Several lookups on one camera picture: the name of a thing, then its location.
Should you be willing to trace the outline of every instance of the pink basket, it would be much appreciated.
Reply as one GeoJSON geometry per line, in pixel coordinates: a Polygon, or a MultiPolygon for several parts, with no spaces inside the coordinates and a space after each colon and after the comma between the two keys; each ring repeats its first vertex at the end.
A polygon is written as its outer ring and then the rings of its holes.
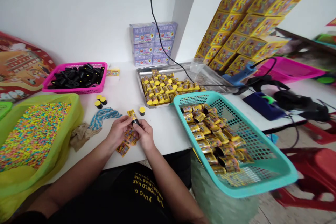
{"type": "Polygon", "coordinates": [[[105,78],[106,78],[106,71],[107,71],[107,64],[105,62],[80,62],[80,63],[68,63],[68,64],[61,64],[58,65],[45,79],[43,82],[43,92],[52,92],[52,93],[76,93],[76,94],[86,94],[86,93],[101,93],[104,88],[105,84],[105,78]],[[75,89],[48,89],[48,86],[51,85],[51,81],[55,80],[56,77],[54,76],[54,73],[58,73],[61,71],[64,71],[65,68],[72,68],[72,67],[82,67],[83,65],[90,63],[94,68],[101,68],[104,67],[104,74],[101,80],[101,83],[96,86],[92,85],[91,87],[81,87],[81,88],[75,88],[75,89]]]}
{"type": "MultiPolygon", "coordinates": [[[[322,70],[310,67],[291,59],[283,57],[275,58],[277,59],[277,63],[275,64],[272,71],[270,71],[269,75],[272,76],[272,79],[281,81],[282,83],[291,83],[302,79],[311,79],[325,73],[322,70]]],[[[266,63],[263,64],[253,75],[264,75],[271,68],[273,63],[273,60],[267,60],[266,63]]]]}

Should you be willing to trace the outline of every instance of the stack of boxes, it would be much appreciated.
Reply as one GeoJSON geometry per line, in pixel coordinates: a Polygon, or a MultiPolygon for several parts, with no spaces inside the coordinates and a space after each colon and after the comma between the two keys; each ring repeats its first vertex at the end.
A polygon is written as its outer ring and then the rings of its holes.
{"type": "Polygon", "coordinates": [[[223,70],[235,55],[234,51],[224,48],[223,45],[239,26],[253,1],[222,0],[195,57],[203,59],[213,69],[223,70]]]}
{"type": "Polygon", "coordinates": [[[159,22],[160,34],[155,23],[131,24],[131,42],[133,44],[133,62],[135,66],[167,65],[173,48],[177,29],[175,22],[159,22]]]}
{"type": "MultiPolygon", "coordinates": [[[[214,70],[226,70],[226,74],[234,75],[244,69],[246,64],[254,64],[272,57],[288,42],[268,35],[300,0],[250,0],[249,4],[246,1],[222,0],[212,20],[211,25],[217,22],[215,18],[222,9],[234,12],[240,10],[240,6],[244,6],[243,10],[247,10],[244,19],[230,34],[215,58],[208,61],[204,59],[214,70]]],[[[201,57],[200,55],[202,51],[199,50],[196,57],[201,57]]]]}

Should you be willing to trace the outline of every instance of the hand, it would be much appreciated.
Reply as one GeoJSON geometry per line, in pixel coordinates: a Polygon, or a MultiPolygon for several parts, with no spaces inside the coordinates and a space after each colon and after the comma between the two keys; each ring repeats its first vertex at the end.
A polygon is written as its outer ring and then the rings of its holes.
{"type": "Polygon", "coordinates": [[[134,129],[140,136],[140,143],[144,151],[151,150],[155,147],[153,138],[153,128],[148,124],[145,119],[138,120],[141,127],[137,124],[133,124],[134,129]]]}
{"type": "Polygon", "coordinates": [[[132,117],[128,117],[128,115],[124,115],[116,119],[112,123],[110,132],[108,133],[106,140],[114,147],[118,147],[122,143],[124,139],[124,134],[131,122],[132,117]]]}

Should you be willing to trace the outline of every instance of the blue striped cloth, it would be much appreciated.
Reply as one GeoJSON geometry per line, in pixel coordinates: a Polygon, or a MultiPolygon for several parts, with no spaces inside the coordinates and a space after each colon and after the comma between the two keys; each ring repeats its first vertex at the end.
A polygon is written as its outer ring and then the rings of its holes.
{"type": "Polygon", "coordinates": [[[92,118],[89,129],[97,130],[102,127],[103,120],[109,118],[119,118],[121,116],[122,114],[119,114],[119,112],[117,110],[114,110],[113,108],[102,108],[98,110],[98,112],[92,118]]]}

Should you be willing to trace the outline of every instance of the green basket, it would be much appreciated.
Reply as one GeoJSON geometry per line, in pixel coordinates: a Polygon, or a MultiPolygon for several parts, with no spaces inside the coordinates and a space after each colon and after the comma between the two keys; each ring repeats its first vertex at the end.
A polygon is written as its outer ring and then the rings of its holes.
{"type": "Polygon", "coordinates": [[[0,120],[12,109],[13,103],[9,101],[0,101],[0,120]]]}
{"type": "Polygon", "coordinates": [[[204,168],[215,185],[233,198],[243,198],[265,193],[294,183],[298,172],[289,159],[249,119],[234,107],[223,95],[214,92],[197,92],[178,95],[174,105],[191,143],[204,168]],[[186,105],[207,103],[215,107],[219,115],[241,136],[254,163],[240,164],[240,172],[215,175],[192,134],[180,108],[186,105]]]}

